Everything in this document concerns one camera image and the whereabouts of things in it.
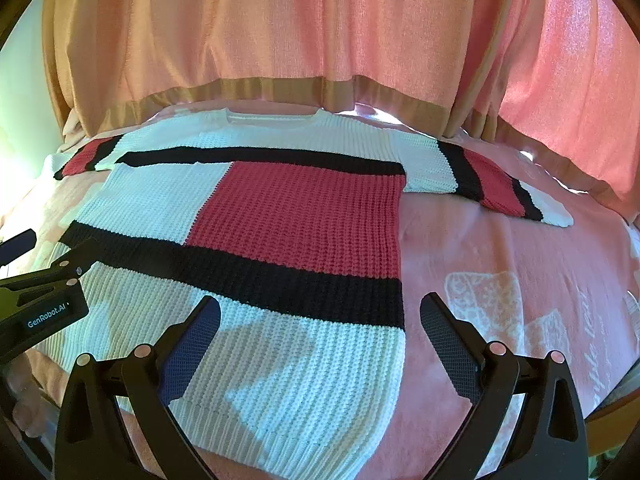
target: red stripe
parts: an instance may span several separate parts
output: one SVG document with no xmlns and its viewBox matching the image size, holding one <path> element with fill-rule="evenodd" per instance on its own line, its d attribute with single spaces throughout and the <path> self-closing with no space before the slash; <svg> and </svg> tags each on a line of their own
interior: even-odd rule
<svg viewBox="0 0 640 480">
<path fill-rule="evenodd" d="M 85 145 L 81 152 L 76 153 L 62 170 L 62 176 L 76 175 L 84 172 L 86 165 L 91 162 L 95 157 L 95 152 L 98 150 L 98 146 L 107 140 L 111 140 L 113 137 L 107 137 L 105 139 L 94 139 Z"/>
<path fill-rule="evenodd" d="M 482 184 L 483 206 L 510 216 L 523 217 L 524 206 L 513 190 L 511 177 L 497 164 L 479 153 L 465 150 L 465 158 L 478 174 Z"/>
<path fill-rule="evenodd" d="M 235 162 L 186 243 L 294 269 L 399 278 L 404 184 L 404 175 Z"/>
</svg>

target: pink blanket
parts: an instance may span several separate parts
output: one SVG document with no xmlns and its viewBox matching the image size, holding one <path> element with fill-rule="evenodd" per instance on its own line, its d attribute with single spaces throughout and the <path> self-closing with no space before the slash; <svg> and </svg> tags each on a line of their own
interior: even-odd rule
<svg viewBox="0 0 640 480">
<path fill-rule="evenodd" d="M 470 407 L 458 397 L 420 325 L 423 295 L 436 291 L 457 317 L 470 320 L 485 339 L 500 339 L 514 352 L 567 356 L 583 415 L 613 389 L 638 357 L 630 311 L 638 297 L 638 234 L 586 194 L 563 189 L 520 153 L 465 136 L 455 142 L 493 159 L 508 173 L 553 196 L 574 217 L 561 229 L 488 211 L 451 195 L 406 193 L 400 203 L 406 359 L 398 405 L 385 436 L 359 480 L 422 479 Z M 85 195 L 106 173 L 42 179 L 0 228 L 5 238 L 36 228 L 38 247 L 10 271 L 43 266 Z M 46 372 L 60 375 L 50 363 Z M 61 384 L 64 381 L 51 381 Z M 52 392 L 60 398 L 62 392 Z M 484 472 L 497 465 L 512 430 L 514 402 Z M 140 430 L 133 429 L 140 440 Z M 220 478 L 263 479 L 267 475 L 230 464 L 208 452 Z M 149 453 L 145 457 L 154 468 Z"/>
</svg>

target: sweater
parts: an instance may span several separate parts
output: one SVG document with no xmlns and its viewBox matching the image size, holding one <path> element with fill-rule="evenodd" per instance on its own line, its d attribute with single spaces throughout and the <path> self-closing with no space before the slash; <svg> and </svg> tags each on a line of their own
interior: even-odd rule
<svg viewBox="0 0 640 480">
<path fill-rule="evenodd" d="M 92 140 L 56 178 L 100 170 L 112 171 L 52 255 L 100 242 L 81 278 L 90 314 L 38 349 L 68 371 L 81 352 L 121 357 L 214 296 L 220 330 L 170 409 L 194 445 L 289 479 L 354 478 L 389 424 L 402 192 L 572 223 L 477 153 L 322 110 L 163 120 Z"/>
</svg>

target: blue mesh pad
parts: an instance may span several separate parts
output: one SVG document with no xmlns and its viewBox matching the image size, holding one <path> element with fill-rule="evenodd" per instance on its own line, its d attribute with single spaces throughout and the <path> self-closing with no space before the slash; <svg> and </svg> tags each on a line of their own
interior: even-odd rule
<svg viewBox="0 0 640 480">
<path fill-rule="evenodd" d="M 458 395 L 478 402 L 482 396 L 478 363 L 433 301 L 422 302 L 420 322 Z"/>
<path fill-rule="evenodd" d="M 0 267 L 10 264 L 36 246 L 36 233 L 29 229 L 0 243 Z"/>
<path fill-rule="evenodd" d="M 191 322 L 164 361 L 158 397 L 165 406 L 184 395 L 219 327 L 220 305 L 212 298 Z"/>
</svg>

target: pink curtain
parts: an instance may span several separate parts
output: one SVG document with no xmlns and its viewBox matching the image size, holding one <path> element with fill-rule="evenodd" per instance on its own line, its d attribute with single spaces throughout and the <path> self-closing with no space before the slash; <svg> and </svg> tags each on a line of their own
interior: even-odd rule
<svg viewBox="0 0 640 480">
<path fill-rule="evenodd" d="M 500 116 L 575 165 L 550 160 L 559 180 L 594 187 L 596 198 L 633 221 L 640 205 L 638 40 L 611 0 L 544 0 L 528 34 Z"/>
<path fill-rule="evenodd" d="M 178 102 L 360 102 L 640 210 L 640 46 L 611 0 L 45 0 L 43 38 L 58 119 L 90 135 Z"/>
</svg>

